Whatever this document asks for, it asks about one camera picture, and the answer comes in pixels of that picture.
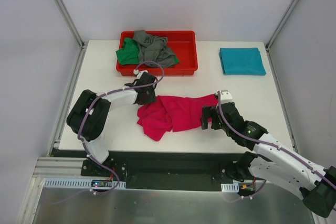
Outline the magenta t shirt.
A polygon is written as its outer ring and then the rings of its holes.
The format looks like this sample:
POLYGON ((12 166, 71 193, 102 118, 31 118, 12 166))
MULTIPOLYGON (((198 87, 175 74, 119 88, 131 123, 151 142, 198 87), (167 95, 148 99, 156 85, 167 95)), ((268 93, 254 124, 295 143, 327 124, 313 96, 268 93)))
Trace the magenta t shirt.
POLYGON ((202 108, 215 106, 213 94, 199 98, 159 95, 156 101, 138 109, 137 124, 143 133, 154 141, 160 141, 166 132, 181 132, 201 127, 202 108))

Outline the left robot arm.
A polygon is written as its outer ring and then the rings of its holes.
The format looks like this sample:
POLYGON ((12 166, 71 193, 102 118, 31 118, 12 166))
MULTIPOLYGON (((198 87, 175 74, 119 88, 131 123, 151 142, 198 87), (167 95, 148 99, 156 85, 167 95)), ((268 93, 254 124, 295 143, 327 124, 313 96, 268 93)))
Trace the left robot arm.
POLYGON ((99 176, 110 173, 107 161, 109 151, 103 142, 103 129, 110 111, 125 105, 144 105, 156 101, 157 77, 146 70, 140 71, 136 79, 119 89, 97 94, 89 89, 82 91, 72 107, 66 124, 82 142, 87 155, 95 160, 92 169, 99 176))

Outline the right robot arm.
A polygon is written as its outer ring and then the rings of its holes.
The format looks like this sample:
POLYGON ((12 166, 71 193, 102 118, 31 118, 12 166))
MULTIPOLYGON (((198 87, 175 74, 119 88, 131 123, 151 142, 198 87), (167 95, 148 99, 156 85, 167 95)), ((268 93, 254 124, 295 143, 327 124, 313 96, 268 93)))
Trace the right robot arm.
POLYGON ((232 180, 255 177, 269 181, 297 196, 314 214, 327 218, 335 210, 335 167, 325 168, 282 145, 264 127, 244 120, 235 104, 202 108, 201 127, 223 130, 238 145, 248 149, 225 167, 232 180))

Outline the green t shirt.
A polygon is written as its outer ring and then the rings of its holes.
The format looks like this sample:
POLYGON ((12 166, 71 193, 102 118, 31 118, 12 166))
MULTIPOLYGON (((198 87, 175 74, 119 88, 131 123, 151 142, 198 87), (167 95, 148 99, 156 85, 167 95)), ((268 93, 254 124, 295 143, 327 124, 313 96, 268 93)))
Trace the green t shirt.
POLYGON ((139 63, 139 48, 135 40, 125 38, 122 47, 116 51, 117 60, 122 66, 139 63))

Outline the grey t shirt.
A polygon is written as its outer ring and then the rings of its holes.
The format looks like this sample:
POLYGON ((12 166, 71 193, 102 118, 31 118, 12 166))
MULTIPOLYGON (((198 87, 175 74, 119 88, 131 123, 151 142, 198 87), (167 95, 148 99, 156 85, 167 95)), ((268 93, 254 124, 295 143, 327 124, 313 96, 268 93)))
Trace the grey t shirt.
POLYGON ((167 37, 155 36, 144 30, 137 30, 132 39, 139 49, 139 63, 153 61, 162 68, 172 68, 180 63, 176 53, 167 45, 167 37))

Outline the folded teal t shirt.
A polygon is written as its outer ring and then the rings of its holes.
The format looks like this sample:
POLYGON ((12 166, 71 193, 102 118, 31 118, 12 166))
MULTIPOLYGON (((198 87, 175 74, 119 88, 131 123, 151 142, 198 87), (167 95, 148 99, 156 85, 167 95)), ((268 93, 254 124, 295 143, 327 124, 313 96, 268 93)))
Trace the folded teal t shirt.
POLYGON ((220 48, 219 59, 224 75, 266 75, 258 48, 220 48))

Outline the red plastic bin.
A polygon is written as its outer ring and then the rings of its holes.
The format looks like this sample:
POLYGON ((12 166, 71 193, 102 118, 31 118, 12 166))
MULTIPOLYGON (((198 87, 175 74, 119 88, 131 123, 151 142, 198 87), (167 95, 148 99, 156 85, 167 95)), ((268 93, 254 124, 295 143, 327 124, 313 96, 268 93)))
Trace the red plastic bin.
MULTIPOLYGON (((195 33, 192 30, 160 30, 160 31, 146 31, 148 34, 167 38, 167 45, 176 54, 179 63, 171 68, 164 68, 164 75, 166 76, 192 76, 198 69, 198 59, 196 50, 195 33)), ((125 38, 132 38, 134 31, 123 31, 120 35, 119 48, 125 38)), ((133 76, 133 71, 137 65, 121 65, 118 60, 115 66, 117 72, 124 77, 133 76)), ((140 70, 148 69, 150 74, 160 76, 162 71, 159 68, 148 68, 142 65, 140 70)))

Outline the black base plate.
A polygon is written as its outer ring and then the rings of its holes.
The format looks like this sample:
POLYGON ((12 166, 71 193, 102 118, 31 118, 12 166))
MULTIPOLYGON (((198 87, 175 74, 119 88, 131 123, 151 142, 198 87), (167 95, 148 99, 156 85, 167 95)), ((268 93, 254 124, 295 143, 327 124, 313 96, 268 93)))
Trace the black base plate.
POLYGON ((84 151, 54 149, 53 157, 83 158, 81 176, 110 177, 127 189, 220 191, 233 180, 227 169, 244 157, 242 153, 163 153, 110 151, 106 168, 91 161, 84 151))

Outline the aluminium front rail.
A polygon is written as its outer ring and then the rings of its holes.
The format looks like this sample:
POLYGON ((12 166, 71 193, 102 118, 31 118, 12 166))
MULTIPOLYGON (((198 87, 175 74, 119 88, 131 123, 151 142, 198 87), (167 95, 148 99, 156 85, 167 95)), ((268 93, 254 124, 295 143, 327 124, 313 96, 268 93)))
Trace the aluminium front rail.
POLYGON ((80 177, 84 158, 40 157, 37 160, 33 177, 80 177))

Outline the left aluminium frame post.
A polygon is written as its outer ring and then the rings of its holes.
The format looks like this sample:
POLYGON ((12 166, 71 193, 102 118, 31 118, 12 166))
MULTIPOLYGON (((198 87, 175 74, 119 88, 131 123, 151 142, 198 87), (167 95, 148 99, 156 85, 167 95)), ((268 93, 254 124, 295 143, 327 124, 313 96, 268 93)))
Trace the left aluminium frame post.
POLYGON ((71 18, 70 13, 68 12, 65 3, 63 0, 54 0, 61 16, 63 17, 67 27, 69 28, 73 38, 75 39, 77 45, 79 46, 80 49, 83 49, 85 47, 85 42, 82 39, 82 37, 79 34, 79 31, 74 23, 74 21, 71 18))

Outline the aluminium frame post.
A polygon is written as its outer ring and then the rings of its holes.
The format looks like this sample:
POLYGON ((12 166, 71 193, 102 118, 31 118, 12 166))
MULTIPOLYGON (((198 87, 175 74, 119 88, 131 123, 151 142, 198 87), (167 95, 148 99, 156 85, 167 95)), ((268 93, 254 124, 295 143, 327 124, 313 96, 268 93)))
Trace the aluminium frame post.
POLYGON ((291 0, 291 2, 289 3, 286 11, 282 15, 282 17, 280 19, 280 22, 278 23, 275 31, 272 33, 270 39, 268 40, 268 42, 265 45, 266 51, 269 51, 271 49, 271 47, 275 43, 276 39, 280 35, 281 31, 285 27, 285 25, 286 25, 287 21, 289 20, 291 14, 293 13, 293 11, 295 10, 295 8, 297 7, 297 5, 299 4, 300 1, 301 0, 291 0))
POLYGON ((65 3, 63 0, 54 0, 61 16, 63 17, 67 27, 69 28, 73 38, 75 39, 77 45, 79 46, 80 49, 83 49, 85 47, 85 42, 82 39, 82 37, 79 34, 79 31, 74 23, 74 21, 71 18, 70 13, 68 12, 65 3))

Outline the right aluminium frame post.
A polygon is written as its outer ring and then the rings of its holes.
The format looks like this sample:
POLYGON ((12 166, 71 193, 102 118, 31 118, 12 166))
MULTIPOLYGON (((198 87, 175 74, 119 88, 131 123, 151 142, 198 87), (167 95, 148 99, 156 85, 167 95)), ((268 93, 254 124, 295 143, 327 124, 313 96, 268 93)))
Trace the right aluminium frame post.
POLYGON ((291 2, 289 3, 286 11, 282 15, 282 17, 280 19, 280 22, 278 23, 275 31, 272 33, 270 39, 268 40, 268 42, 265 45, 266 51, 269 51, 271 49, 271 47, 275 43, 276 39, 280 35, 281 31, 285 27, 285 25, 286 25, 287 21, 289 20, 291 14, 293 13, 293 11, 295 10, 295 8, 297 7, 297 5, 299 4, 300 1, 301 0, 291 0, 291 2))

